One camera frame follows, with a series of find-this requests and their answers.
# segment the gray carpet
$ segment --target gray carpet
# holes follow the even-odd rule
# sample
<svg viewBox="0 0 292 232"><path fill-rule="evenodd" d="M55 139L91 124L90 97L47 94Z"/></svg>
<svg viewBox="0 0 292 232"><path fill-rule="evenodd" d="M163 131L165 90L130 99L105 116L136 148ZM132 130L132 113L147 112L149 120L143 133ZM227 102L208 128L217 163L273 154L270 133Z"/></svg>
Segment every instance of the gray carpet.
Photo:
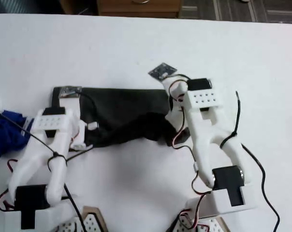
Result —
<svg viewBox="0 0 292 232"><path fill-rule="evenodd" d="M292 0L183 0L180 18L292 23Z"/></svg>

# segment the blue fabric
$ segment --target blue fabric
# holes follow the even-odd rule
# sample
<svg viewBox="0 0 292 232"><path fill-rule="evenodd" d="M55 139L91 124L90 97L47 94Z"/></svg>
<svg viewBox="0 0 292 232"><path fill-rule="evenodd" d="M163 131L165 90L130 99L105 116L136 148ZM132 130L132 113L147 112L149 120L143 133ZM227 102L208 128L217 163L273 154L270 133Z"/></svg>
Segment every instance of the blue fabric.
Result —
<svg viewBox="0 0 292 232"><path fill-rule="evenodd" d="M22 114L11 111L4 111L2 114L21 127L23 127L26 122L26 117L23 117ZM31 119L27 128L24 129L29 131L32 123L33 119ZM26 133L23 136L21 129L0 116L0 156L10 151L21 150L27 144L29 138L29 134Z"/></svg>

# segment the white tabletop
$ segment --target white tabletop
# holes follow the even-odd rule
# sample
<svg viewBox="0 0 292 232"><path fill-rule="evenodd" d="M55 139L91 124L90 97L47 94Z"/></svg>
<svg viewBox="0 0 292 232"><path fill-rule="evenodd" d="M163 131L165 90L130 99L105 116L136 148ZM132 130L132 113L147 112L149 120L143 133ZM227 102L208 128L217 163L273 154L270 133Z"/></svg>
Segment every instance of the white tabletop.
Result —
<svg viewBox="0 0 292 232"><path fill-rule="evenodd" d="M0 14L0 98L29 116L49 106L55 86L162 88L147 74L161 62L191 78L213 78L231 120L239 91L238 134L266 170L278 231L292 231L292 25ZM10 176L6 160L20 155L0 159L0 193ZM212 159L228 164L223 155ZM259 207L224 218L233 232L273 231L261 172L252 160L250 166ZM195 196L193 177L188 151L139 139L72 161L67 184L101 209L110 231L162 232ZM3 224L0 212L0 231Z"/></svg>

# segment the wooden cabinet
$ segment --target wooden cabinet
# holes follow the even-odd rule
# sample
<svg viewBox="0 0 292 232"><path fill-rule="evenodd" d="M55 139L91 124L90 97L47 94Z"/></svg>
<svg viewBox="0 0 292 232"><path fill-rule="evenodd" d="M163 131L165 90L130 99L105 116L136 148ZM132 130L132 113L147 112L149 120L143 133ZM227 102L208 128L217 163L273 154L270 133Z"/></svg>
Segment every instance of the wooden cabinet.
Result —
<svg viewBox="0 0 292 232"><path fill-rule="evenodd" d="M181 0L98 0L99 15L175 18Z"/></svg>

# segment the black cloth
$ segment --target black cloth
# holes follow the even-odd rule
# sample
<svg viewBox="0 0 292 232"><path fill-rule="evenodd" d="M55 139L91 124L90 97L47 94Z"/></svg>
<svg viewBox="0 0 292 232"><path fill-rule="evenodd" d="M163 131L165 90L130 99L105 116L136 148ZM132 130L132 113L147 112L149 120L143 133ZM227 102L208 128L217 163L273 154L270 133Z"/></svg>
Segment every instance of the black cloth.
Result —
<svg viewBox="0 0 292 232"><path fill-rule="evenodd" d="M59 106L59 92L60 87L54 88L52 106ZM95 107L81 95L81 119L99 123L98 130L86 130L87 145L104 147L142 137L163 138L171 145L176 130L165 119L169 101L164 90L82 88L82 93L93 99Z"/></svg>

